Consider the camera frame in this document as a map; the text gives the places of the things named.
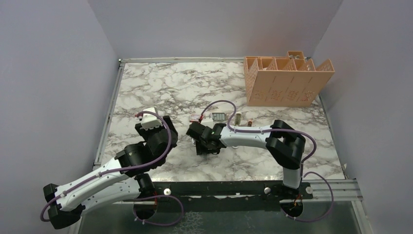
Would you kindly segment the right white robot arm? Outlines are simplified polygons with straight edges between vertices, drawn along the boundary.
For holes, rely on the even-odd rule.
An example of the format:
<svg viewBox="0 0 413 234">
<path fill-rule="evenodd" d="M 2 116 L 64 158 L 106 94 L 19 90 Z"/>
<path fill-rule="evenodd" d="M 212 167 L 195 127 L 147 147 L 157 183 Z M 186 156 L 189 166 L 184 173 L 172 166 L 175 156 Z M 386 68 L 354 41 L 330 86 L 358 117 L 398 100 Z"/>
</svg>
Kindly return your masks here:
<svg viewBox="0 0 413 234">
<path fill-rule="evenodd" d="M 186 135 L 195 141 L 197 155 L 218 154 L 223 148 L 238 146 L 268 150 L 283 169 L 282 194 L 294 198 L 300 193 L 301 158 L 306 140 L 284 121 L 275 120 L 264 127 L 236 127 L 225 123 L 209 127 L 193 122 Z"/>
</svg>

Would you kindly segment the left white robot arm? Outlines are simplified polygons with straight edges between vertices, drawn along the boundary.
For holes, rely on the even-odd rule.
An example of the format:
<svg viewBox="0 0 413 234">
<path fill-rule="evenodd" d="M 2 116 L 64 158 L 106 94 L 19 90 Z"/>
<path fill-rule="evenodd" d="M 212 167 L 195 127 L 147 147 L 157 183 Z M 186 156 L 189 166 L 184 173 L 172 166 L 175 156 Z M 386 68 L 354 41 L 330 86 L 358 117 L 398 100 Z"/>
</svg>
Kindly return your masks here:
<svg viewBox="0 0 413 234">
<path fill-rule="evenodd" d="M 101 206 L 129 199 L 154 199 L 157 195 L 148 171 L 162 166 L 177 145 L 178 133 L 170 116 L 142 113 L 135 129 L 142 141 L 129 144 L 107 163 L 65 185 L 43 187 L 47 204 L 40 220 L 63 229 Z"/>
</svg>

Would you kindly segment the grey teal staple box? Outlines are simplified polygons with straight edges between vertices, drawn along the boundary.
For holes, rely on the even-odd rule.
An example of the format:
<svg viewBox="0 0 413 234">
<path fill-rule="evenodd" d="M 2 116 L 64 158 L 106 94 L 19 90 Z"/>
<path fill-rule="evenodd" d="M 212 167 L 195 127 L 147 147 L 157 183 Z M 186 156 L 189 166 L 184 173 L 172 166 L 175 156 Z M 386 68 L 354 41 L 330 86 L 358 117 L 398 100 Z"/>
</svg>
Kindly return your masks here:
<svg viewBox="0 0 413 234">
<path fill-rule="evenodd" d="M 210 114 L 210 117 L 214 120 L 214 121 L 225 121 L 226 120 L 226 114 L 225 113 L 221 113 L 221 112 L 214 112 Z"/>
</svg>

